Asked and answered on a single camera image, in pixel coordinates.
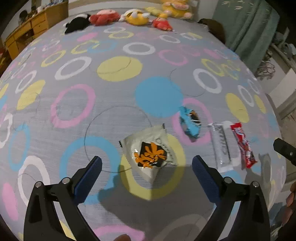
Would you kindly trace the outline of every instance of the silver rivet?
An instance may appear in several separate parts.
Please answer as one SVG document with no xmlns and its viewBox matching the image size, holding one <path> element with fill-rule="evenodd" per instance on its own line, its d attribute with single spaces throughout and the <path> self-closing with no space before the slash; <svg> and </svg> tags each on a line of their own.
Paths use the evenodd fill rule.
<svg viewBox="0 0 296 241">
<path fill-rule="evenodd" d="M 256 182 L 256 181 L 254 181 L 254 182 L 253 182 L 253 186 L 256 187 L 256 188 L 259 187 L 259 183 Z"/>
<path fill-rule="evenodd" d="M 63 180 L 62 180 L 62 183 L 63 184 L 68 184 L 70 182 L 70 178 L 68 177 L 65 177 Z"/>
<path fill-rule="evenodd" d="M 232 179 L 230 178 L 230 177 L 225 177 L 224 178 L 224 182 L 226 182 L 226 183 L 232 183 Z"/>
<path fill-rule="evenodd" d="M 36 182 L 35 183 L 35 187 L 37 187 L 37 188 L 41 187 L 41 185 L 42 185 L 42 182 Z"/>
</svg>

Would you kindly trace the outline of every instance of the wooden desk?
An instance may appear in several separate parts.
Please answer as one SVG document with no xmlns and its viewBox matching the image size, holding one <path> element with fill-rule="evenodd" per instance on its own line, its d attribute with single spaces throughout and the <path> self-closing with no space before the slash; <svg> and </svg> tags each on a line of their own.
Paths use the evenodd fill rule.
<svg viewBox="0 0 296 241">
<path fill-rule="evenodd" d="M 67 17 L 68 2 L 63 2 L 48 7 L 29 18 L 16 28 L 4 42 L 11 59 L 15 59 L 30 42 Z"/>
</svg>

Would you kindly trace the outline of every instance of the red plush toy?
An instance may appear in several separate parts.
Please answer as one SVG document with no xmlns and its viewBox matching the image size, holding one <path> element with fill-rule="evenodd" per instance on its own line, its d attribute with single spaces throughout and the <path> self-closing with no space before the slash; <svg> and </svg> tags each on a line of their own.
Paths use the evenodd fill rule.
<svg viewBox="0 0 296 241">
<path fill-rule="evenodd" d="M 111 10 L 111 9 L 105 9 L 99 11 L 95 15 L 91 15 L 89 18 L 90 23 L 99 26 L 99 25 L 107 25 L 111 22 L 118 21 L 120 19 L 120 15 L 118 12 Z"/>
<path fill-rule="evenodd" d="M 172 31 L 172 26 L 167 21 L 167 15 L 166 14 L 160 14 L 158 18 L 154 19 L 152 21 L 152 25 L 155 28 L 165 30 L 165 31 Z"/>
</svg>

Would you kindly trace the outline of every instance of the candy wrapper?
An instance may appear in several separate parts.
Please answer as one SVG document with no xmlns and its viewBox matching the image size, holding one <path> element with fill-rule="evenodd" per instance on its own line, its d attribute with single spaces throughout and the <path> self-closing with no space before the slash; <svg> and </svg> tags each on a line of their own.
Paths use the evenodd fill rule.
<svg viewBox="0 0 296 241">
<path fill-rule="evenodd" d="M 214 147 L 216 168 L 219 173 L 233 170 L 229 148 L 222 124 L 211 123 L 208 125 Z"/>
<path fill-rule="evenodd" d="M 194 110 L 181 106 L 180 110 L 180 125 L 187 136 L 198 138 L 201 123 L 197 113 Z"/>
<path fill-rule="evenodd" d="M 235 134 L 237 143 L 239 144 L 246 168 L 251 168 L 255 163 L 257 163 L 257 161 L 255 160 L 254 154 L 251 150 L 249 141 L 246 139 L 246 135 L 242 129 L 242 124 L 239 122 L 231 125 L 230 127 Z"/>
<path fill-rule="evenodd" d="M 139 131 L 119 143 L 131 167 L 151 184 L 161 167 L 168 162 L 176 165 L 164 125 Z"/>
</svg>

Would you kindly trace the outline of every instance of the black and white plush toy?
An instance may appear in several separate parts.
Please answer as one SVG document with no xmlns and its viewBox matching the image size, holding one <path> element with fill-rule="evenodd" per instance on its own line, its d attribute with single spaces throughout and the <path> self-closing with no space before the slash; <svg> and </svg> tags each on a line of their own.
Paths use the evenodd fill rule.
<svg viewBox="0 0 296 241">
<path fill-rule="evenodd" d="M 65 23 L 64 27 L 67 28 L 65 34 L 69 34 L 78 30 L 84 30 L 90 24 L 90 16 L 90 14 L 82 13 L 77 15 L 71 22 Z"/>
</svg>

